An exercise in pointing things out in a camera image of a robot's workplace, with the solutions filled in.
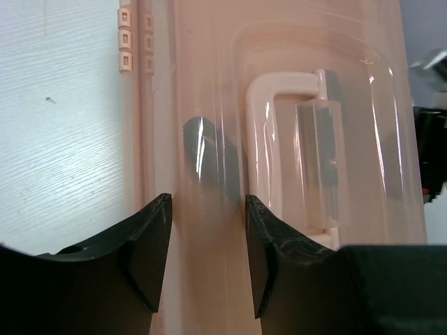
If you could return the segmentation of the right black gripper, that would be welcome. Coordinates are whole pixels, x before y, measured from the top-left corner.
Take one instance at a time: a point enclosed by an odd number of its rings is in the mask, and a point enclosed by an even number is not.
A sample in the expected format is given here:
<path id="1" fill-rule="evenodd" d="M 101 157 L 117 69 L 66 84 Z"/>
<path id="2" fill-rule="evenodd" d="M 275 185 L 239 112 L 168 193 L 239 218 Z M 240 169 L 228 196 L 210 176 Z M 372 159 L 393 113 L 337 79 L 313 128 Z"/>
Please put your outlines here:
<path id="1" fill-rule="evenodd" d="M 413 106 L 423 202 L 432 202 L 446 184 L 446 110 Z"/>

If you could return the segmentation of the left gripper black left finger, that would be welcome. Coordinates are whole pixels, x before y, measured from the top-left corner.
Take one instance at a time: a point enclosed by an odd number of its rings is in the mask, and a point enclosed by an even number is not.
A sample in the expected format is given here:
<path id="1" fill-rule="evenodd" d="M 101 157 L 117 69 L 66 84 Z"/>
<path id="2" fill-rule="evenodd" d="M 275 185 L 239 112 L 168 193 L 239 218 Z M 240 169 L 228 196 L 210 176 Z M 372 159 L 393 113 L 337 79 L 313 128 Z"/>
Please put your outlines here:
<path id="1" fill-rule="evenodd" d="M 55 254 L 1 248 L 2 334 L 148 334 L 173 221 L 168 193 Z"/>

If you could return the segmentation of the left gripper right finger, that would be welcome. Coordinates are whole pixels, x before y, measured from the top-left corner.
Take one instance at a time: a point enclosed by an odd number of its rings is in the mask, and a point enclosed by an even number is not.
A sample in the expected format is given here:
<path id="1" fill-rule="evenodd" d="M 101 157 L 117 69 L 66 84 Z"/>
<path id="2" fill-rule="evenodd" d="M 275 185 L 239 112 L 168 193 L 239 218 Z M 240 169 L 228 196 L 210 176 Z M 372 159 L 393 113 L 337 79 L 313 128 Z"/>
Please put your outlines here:
<path id="1" fill-rule="evenodd" d="M 245 200 L 254 313 L 264 334 L 445 334 L 445 246 L 333 251 Z"/>

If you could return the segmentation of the pink plastic toolbox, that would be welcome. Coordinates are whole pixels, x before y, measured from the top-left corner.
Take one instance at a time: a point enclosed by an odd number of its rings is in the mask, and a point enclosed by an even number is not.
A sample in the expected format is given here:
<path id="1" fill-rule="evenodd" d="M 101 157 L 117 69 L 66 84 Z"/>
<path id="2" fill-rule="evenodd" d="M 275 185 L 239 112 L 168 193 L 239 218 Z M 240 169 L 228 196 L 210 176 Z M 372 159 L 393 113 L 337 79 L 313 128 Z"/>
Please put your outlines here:
<path id="1" fill-rule="evenodd" d="M 121 1 L 126 208 L 173 196 L 152 334 L 259 334 L 244 204 L 332 249 L 427 241 L 398 1 Z"/>

